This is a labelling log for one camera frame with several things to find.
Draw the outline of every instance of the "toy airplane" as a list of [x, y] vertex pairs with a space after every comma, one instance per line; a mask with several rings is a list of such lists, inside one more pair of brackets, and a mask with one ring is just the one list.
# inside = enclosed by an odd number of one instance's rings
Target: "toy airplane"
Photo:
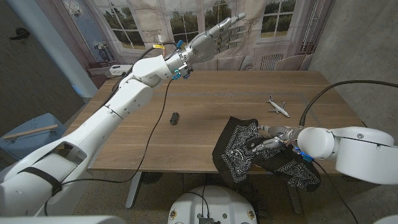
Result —
[[274, 103], [274, 101], [272, 100], [272, 96], [269, 96], [269, 100], [266, 101], [267, 103], [270, 102], [271, 105], [275, 108], [273, 110], [269, 110], [268, 112], [276, 112], [277, 114], [279, 114], [279, 112], [281, 112], [283, 115], [285, 115], [286, 117], [290, 117], [289, 114], [285, 111], [284, 107], [285, 107], [285, 102], [282, 105], [282, 107], [278, 106], [278, 104]]

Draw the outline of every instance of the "radiator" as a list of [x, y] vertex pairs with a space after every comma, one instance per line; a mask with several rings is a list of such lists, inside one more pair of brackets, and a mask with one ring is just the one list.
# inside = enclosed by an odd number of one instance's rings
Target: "radiator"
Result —
[[275, 70], [276, 69], [276, 62], [279, 60], [282, 60], [282, 57], [284, 55], [279, 54], [279, 55], [268, 55], [268, 56], [263, 56], [261, 60], [261, 66], [260, 70]]

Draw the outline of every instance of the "wooden table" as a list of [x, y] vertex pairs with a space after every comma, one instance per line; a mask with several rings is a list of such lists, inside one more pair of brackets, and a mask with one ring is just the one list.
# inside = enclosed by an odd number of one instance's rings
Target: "wooden table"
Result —
[[[99, 107], [117, 80], [107, 81], [68, 128], [74, 131]], [[307, 103], [329, 83], [319, 72], [309, 71], [195, 71], [188, 80], [174, 80], [169, 87], [163, 116], [156, 127], [140, 171], [217, 172], [211, 153], [230, 116], [256, 118], [261, 125], [297, 126]], [[154, 92], [148, 105], [130, 114], [92, 165], [92, 169], [137, 169], [152, 128], [159, 118], [167, 82]], [[272, 95], [286, 102], [290, 118], [267, 112]], [[180, 114], [171, 125], [173, 112]], [[306, 126], [339, 128], [363, 126], [335, 90], [325, 93], [307, 114]], [[337, 173], [334, 162], [320, 161], [326, 171]], [[263, 172], [252, 169], [251, 173]]]

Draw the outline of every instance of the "blue clip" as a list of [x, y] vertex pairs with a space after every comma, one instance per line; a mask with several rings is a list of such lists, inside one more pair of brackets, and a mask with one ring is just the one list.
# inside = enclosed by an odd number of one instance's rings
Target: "blue clip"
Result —
[[294, 149], [303, 157], [303, 160], [305, 160], [307, 162], [313, 161], [313, 158], [311, 156], [309, 156], [305, 152], [301, 151], [299, 148], [295, 147]]
[[312, 162], [313, 159], [311, 156], [307, 155], [307, 154], [302, 154], [303, 155], [303, 160], [307, 161], [307, 162]]
[[178, 49], [181, 49], [181, 46], [182, 46], [183, 43], [184, 43], [184, 41], [179, 40], [179, 41], [177, 42], [176, 47], [177, 47]]
[[177, 74], [175, 74], [174, 76], [173, 76], [173, 80], [177, 80], [178, 78], [180, 78], [181, 77], [181, 74], [180, 73], [177, 73]]

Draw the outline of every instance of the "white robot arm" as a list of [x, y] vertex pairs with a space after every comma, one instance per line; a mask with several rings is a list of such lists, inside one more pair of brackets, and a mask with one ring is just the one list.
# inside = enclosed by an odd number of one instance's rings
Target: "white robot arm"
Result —
[[375, 184], [398, 184], [398, 147], [385, 132], [363, 127], [264, 129], [275, 138], [264, 141], [254, 152], [291, 142], [314, 159], [336, 161], [336, 170], [342, 174]]
[[76, 131], [32, 152], [19, 161], [0, 184], [0, 216], [32, 216], [52, 196], [55, 203], [73, 191], [70, 180], [81, 178], [93, 156], [130, 113], [146, 105], [152, 89], [181, 74], [188, 78], [193, 63], [239, 45], [243, 27], [230, 28], [245, 14], [227, 18], [196, 36], [167, 61], [160, 55], [139, 60], [120, 82], [118, 91]]

